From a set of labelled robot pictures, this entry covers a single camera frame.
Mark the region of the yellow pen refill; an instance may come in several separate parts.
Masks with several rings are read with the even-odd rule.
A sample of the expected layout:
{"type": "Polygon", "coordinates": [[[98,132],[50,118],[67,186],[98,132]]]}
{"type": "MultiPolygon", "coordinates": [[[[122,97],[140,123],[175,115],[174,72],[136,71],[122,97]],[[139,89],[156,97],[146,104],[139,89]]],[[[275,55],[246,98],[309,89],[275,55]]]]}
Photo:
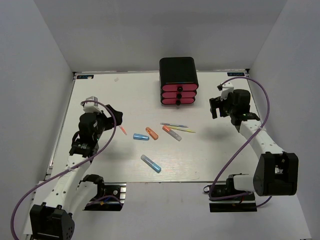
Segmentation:
{"type": "Polygon", "coordinates": [[[195,134],[196,132],[194,130],[190,130],[190,129],[187,129],[187,128],[181,128],[181,127],[176,127],[176,126],[168,126],[170,129],[173,129],[173,130],[177,130],[177,131],[182,131],[182,132],[187,132],[187,133],[193,133],[195,134]]]}

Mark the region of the pink pen refill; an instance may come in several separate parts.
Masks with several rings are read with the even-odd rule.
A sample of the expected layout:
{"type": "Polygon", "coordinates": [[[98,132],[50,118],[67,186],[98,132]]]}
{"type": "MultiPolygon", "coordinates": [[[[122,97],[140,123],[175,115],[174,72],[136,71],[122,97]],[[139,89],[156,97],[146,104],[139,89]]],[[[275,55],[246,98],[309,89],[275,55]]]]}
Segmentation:
{"type": "Polygon", "coordinates": [[[120,125],[119,128],[121,129],[121,131],[127,136],[127,132],[125,131],[125,129],[120,125]]]}

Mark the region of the pink drawer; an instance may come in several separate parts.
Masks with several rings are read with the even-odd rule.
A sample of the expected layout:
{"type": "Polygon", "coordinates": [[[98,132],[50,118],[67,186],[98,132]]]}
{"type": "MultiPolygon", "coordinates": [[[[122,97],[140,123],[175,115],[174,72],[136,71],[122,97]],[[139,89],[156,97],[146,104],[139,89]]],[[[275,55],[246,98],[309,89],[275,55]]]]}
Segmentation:
{"type": "Polygon", "coordinates": [[[191,97],[191,98],[161,98],[161,103],[163,105],[188,105],[188,104],[192,104],[195,102],[195,98],[191,97]]]}
{"type": "Polygon", "coordinates": [[[194,98],[197,95],[197,91],[162,91],[161,97],[165,99],[177,99],[177,98],[194,98]]]}
{"type": "Polygon", "coordinates": [[[194,91],[198,89],[198,85],[194,83],[190,84],[166,84],[161,87],[165,92],[185,92],[185,91],[194,91]]]}

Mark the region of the orange clear lead case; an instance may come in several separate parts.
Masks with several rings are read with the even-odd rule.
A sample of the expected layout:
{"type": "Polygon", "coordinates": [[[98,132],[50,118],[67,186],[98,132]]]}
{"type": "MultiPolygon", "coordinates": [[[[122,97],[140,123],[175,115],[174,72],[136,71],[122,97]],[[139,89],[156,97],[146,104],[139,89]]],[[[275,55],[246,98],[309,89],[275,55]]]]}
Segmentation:
{"type": "Polygon", "coordinates": [[[171,128],[169,128],[167,125],[163,125],[162,129],[168,133],[170,136],[172,136],[173,138],[175,138],[177,141],[181,141],[182,137],[180,135],[178,135],[176,132],[174,132],[171,128]]]}

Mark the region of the blue pen refill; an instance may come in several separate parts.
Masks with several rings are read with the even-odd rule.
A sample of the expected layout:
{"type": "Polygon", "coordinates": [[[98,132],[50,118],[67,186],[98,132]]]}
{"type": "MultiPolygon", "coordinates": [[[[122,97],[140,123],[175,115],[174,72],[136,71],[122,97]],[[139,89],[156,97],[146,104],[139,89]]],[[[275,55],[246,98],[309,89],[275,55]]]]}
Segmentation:
{"type": "Polygon", "coordinates": [[[161,122],[160,124],[163,125],[163,126],[171,126],[171,127],[178,127],[178,128],[189,128],[188,126],[183,125],[183,124],[175,124],[175,123],[167,123],[167,122],[161,122]]]}

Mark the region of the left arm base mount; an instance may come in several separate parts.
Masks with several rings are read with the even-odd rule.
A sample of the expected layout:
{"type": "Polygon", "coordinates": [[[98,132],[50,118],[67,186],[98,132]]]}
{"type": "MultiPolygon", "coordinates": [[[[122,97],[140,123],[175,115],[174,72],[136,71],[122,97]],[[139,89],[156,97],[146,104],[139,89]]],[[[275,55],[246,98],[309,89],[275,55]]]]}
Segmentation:
{"type": "Polygon", "coordinates": [[[85,207],[91,212],[120,212],[126,199],[126,183],[105,183],[103,196],[93,198],[85,207]]]}

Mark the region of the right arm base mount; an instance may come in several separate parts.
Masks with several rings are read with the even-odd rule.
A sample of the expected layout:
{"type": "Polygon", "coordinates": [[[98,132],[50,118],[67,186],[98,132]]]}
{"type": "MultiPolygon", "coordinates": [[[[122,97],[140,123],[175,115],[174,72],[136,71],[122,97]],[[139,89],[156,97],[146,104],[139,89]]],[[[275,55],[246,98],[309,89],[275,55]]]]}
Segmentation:
{"type": "MultiPolygon", "coordinates": [[[[242,194],[244,191],[228,189],[226,184],[217,184],[212,192],[212,198],[219,198],[229,195],[242,194]]],[[[209,201],[211,213],[245,213],[256,212],[256,198],[253,193],[236,198],[228,198],[216,201],[209,201]]]]}

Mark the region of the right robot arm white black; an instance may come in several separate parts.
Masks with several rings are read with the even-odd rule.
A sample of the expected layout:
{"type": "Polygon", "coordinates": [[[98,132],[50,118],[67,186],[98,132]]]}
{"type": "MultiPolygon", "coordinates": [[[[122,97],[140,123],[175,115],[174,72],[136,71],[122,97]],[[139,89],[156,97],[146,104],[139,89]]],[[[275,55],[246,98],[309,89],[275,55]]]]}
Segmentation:
{"type": "Polygon", "coordinates": [[[250,92],[244,89],[231,90],[209,100],[213,119],[230,117],[231,124],[245,137],[245,145],[250,145],[258,158],[253,175],[231,174],[223,188],[212,185],[208,192],[212,201],[236,200],[253,193],[270,197],[293,196],[297,192],[297,155],[285,152],[272,140],[258,115],[250,111],[250,100],[250,92]]]}

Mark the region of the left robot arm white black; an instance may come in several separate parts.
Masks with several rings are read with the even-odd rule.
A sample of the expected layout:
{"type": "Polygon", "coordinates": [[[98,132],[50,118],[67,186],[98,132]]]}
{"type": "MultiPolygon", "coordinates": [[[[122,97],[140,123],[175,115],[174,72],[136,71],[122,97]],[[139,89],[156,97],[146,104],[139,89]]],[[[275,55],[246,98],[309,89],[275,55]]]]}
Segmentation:
{"type": "Polygon", "coordinates": [[[78,131],[73,135],[67,164],[62,174],[53,176],[55,186],[41,204],[34,204],[29,212],[32,236],[35,240],[70,240],[75,232],[76,213],[90,201],[103,198],[106,193],[102,176],[86,174],[93,159],[102,150],[99,140],[103,132],[116,130],[123,122],[123,113],[97,102],[82,103],[84,114],[79,118],[78,131]]]}

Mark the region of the black drawer cabinet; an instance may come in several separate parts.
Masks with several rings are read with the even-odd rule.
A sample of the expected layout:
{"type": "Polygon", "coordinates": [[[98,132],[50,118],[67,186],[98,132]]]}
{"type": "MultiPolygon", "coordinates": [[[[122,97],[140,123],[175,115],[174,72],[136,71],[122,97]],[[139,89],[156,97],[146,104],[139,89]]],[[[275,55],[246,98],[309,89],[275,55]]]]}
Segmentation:
{"type": "Polygon", "coordinates": [[[160,102],[162,86],[169,84],[197,84],[198,76],[192,57],[163,57],[159,60],[160,102]]]}

